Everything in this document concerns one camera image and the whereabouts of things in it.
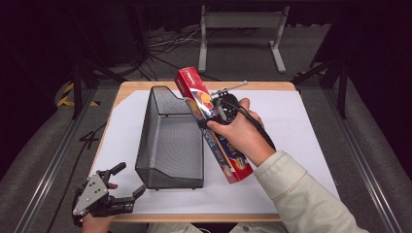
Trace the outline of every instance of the cardboard box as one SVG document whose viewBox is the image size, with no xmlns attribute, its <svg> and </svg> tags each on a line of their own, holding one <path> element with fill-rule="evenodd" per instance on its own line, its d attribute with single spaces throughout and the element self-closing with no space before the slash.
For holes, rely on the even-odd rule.
<svg viewBox="0 0 412 233">
<path fill-rule="evenodd" d="M 194 67 L 179 70 L 175 83 L 182 96 L 187 98 L 187 104 L 197 122 L 219 115 L 213 108 L 208 89 Z M 225 137 L 210 129 L 200 130 L 229 183 L 242 181 L 253 173 L 246 156 L 234 148 Z"/>
</svg>

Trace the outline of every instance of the beige sleeve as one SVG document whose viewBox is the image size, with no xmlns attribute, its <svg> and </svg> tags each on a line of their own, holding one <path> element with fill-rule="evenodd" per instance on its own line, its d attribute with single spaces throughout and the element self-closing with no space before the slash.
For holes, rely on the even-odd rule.
<svg viewBox="0 0 412 233">
<path fill-rule="evenodd" d="M 255 176 L 290 232 L 367 232 L 343 203 L 283 151 L 264 161 Z"/>
</svg>

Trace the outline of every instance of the white tabletop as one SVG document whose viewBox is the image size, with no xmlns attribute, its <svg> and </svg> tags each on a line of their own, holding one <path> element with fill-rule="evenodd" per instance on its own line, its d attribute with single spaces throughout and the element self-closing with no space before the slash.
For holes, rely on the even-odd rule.
<svg viewBox="0 0 412 233">
<path fill-rule="evenodd" d="M 148 90 L 136 90 L 112 111 L 100 151 L 91 171 L 106 170 L 120 162 L 127 167 L 111 177 L 119 188 L 115 197 L 131 196 L 142 184 L 134 170 L 149 98 Z M 288 152 L 332 194 L 338 196 L 318 140 L 297 91 L 232 90 L 239 100 L 251 99 L 251 110 L 262 118 L 278 150 Z M 207 144 L 204 144 L 204 187 L 147 190 L 137 201 L 133 214 L 139 215 L 272 215 L 276 208 L 255 176 L 229 184 Z"/>
</svg>

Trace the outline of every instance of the mesh basket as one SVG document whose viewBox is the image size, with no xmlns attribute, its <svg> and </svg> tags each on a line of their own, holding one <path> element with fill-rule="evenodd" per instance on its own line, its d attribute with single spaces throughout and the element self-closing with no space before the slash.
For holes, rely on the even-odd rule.
<svg viewBox="0 0 412 233">
<path fill-rule="evenodd" d="M 203 187 L 203 136 L 167 86 L 151 89 L 135 169 L 150 189 Z"/>
</svg>

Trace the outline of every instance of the black cable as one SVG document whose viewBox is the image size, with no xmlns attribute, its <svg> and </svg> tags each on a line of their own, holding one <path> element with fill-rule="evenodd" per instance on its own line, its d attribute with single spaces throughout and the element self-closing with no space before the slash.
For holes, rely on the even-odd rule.
<svg viewBox="0 0 412 233">
<path fill-rule="evenodd" d="M 155 81 L 158 81 L 157 76 L 156 76 L 156 74 L 155 74 L 155 71 L 152 70 L 151 65 L 149 65 L 149 63 L 146 62 L 146 61 L 145 61 L 145 64 L 148 66 L 149 70 L 153 73 L 153 75 L 150 75 L 150 76 L 153 77 Z"/>
<path fill-rule="evenodd" d="M 119 83 L 123 83 L 123 82 L 127 82 L 128 80 L 115 74 L 114 72 L 112 72 L 111 70 L 108 70 L 104 67 L 102 67 L 101 65 L 94 63 L 91 60 L 87 60 L 87 59 L 83 59 L 82 63 L 86 66 L 88 66 L 89 68 L 92 68 L 94 70 L 97 70 L 103 74 L 105 74 L 106 76 L 108 76 L 110 79 L 113 79 Z"/>
<path fill-rule="evenodd" d="M 177 49 L 180 46 L 183 45 L 187 45 L 189 43 L 191 43 L 193 41 L 193 39 L 191 39 L 191 37 L 196 37 L 196 35 L 198 34 L 199 28 L 192 31 L 192 32 L 188 32 L 186 33 L 186 35 L 184 35 L 184 33 L 174 33 L 172 34 L 167 40 L 165 40 L 163 37 L 160 36 L 153 36 L 151 38 L 157 38 L 160 37 L 163 39 L 163 41 L 158 42 L 157 40 L 155 40 L 155 43 L 153 43 L 152 47 L 154 46 L 161 46 L 162 45 L 162 50 L 154 50 L 151 49 L 151 51 L 156 52 L 156 55 L 159 55 L 161 53 L 170 53 L 173 50 Z"/>
<path fill-rule="evenodd" d="M 191 32 L 184 32 L 184 33 L 186 33 L 186 34 L 192 34 L 194 31 L 191 31 Z M 163 32 L 163 33 L 159 33 L 159 34 L 157 34 L 157 35 L 153 35 L 153 36 L 151 36 L 150 38 L 149 38 L 149 40 L 150 39 L 155 39 L 155 38 L 158 38 L 158 37 L 160 37 L 160 38 L 162 38 L 162 42 L 165 42 L 166 40 L 164 39 L 164 37 L 163 36 L 166 36 L 166 35 L 170 35 L 170 34 L 172 34 L 172 36 L 173 35 L 177 35 L 177 34 L 179 34 L 179 33 L 177 33 L 177 32 L 175 32 L 175 31 L 168 31 L 168 32 Z"/>
<path fill-rule="evenodd" d="M 137 69 L 139 72 L 140 72 L 140 74 L 142 75 L 142 76 L 144 76 L 149 82 L 151 82 L 152 80 L 151 80 L 151 78 L 149 78 L 146 74 L 145 74 L 145 72 L 143 72 L 143 71 L 141 71 L 140 69 Z"/>
<path fill-rule="evenodd" d="M 67 182 L 66 187 L 64 188 L 64 194 L 63 194 L 63 196 L 61 197 L 60 201 L 58 202 L 57 209 L 55 210 L 54 215 L 53 215 L 53 217 L 52 217 L 52 219 L 51 219 L 51 223 L 49 224 L 49 228 L 48 228 L 48 231 L 47 231 L 48 233 L 50 233 L 51 230 L 52 230 L 52 226 L 54 225 L 55 219 L 57 218 L 57 214 L 58 214 L 58 212 L 60 211 L 60 208 L 61 208 L 61 205 L 62 205 L 62 203 L 63 203 L 63 200 L 64 200 L 64 198 L 66 197 L 67 190 L 69 189 L 70 183 L 71 183 L 71 181 L 72 181 L 72 179 L 73 179 L 73 175 L 74 175 L 74 173 L 75 173 L 75 171 L 76 171 L 76 167 L 77 167 L 77 165 L 78 165 L 78 163 L 79 163 L 79 160 L 80 160 L 80 157 L 81 157 L 83 151 L 85 150 L 85 148 L 86 148 L 87 145 L 88 145 L 88 148 L 90 147 L 91 143 L 94 141 L 94 136 L 96 135 L 96 133 L 97 133 L 100 129 L 102 129 L 106 124 L 107 124 L 107 123 L 104 123 L 104 124 L 102 124 L 100 127 L 98 127 L 96 130 L 90 131 L 90 132 L 87 134 L 87 135 L 90 136 L 90 137 L 88 137 L 87 139 L 86 139 L 86 137 L 83 137 L 83 138 L 81 139 L 81 141 L 85 141 L 85 143 L 83 144 L 83 146 L 82 146 L 79 154 L 77 155 L 75 164 L 73 165 L 72 171 L 71 171 L 71 173 L 70 173 L 69 181 Z"/>
<path fill-rule="evenodd" d="M 135 64 L 133 67 L 131 67 L 130 69 L 124 70 L 124 71 L 120 71 L 118 73 L 115 73 L 118 76 L 121 77 L 125 77 L 127 75 L 130 75 L 131 73 L 135 72 L 137 69 L 139 69 L 139 67 L 142 65 L 142 61 L 138 62 L 137 64 Z M 105 79 L 111 79 L 111 77 L 107 76 L 107 75 L 100 75 L 100 74 L 94 74 L 97 76 L 98 79 L 101 80 L 105 80 Z"/>
<path fill-rule="evenodd" d="M 155 35 L 155 36 L 149 37 L 149 43 L 151 43 L 151 44 L 157 44 L 157 43 L 162 43 L 162 42 L 164 42 L 164 37 L 162 37 L 160 35 Z"/>
<path fill-rule="evenodd" d="M 222 101 L 222 103 L 229 105 L 230 107 L 236 109 L 238 113 L 241 113 L 243 116 L 245 116 L 245 118 L 257 129 L 257 131 L 260 133 L 263 139 L 267 142 L 267 144 L 269 144 L 271 148 L 276 150 L 275 144 L 273 144 L 272 139 L 269 137 L 267 132 L 261 126 L 260 122 L 256 120 L 253 116 L 251 116 L 245 108 L 243 108 L 242 106 L 236 106 L 234 104 L 231 104 L 225 101 Z"/>
<path fill-rule="evenodd" d="M 163 60 L 163 59 L 161 59 L 161 58 L 159 58 L 159 57 L 157 57 L 157 56 L 151 55 L 151 57 L 154 58 L 154 59 L 157 59 L 157 60 L 159 60 L 159 61 L 161 61 L 161 62 L 163 62 L 163 63 L 166 63 L 166 64 L 168 64 L 168 65 L 170 65 L 170 66 L 172 66 L 172 67 L 174 67 L 174 68 L 176 68 L 176 69 L 178 69 L 178 70 L 182 69 L 181 67 L 176 66 L 176 65 L 173 65 L 172 63 L 170 63 L 170 62 L 168 62 L 168 61 L 165 61 L 165 60 Z"/>
</svg>

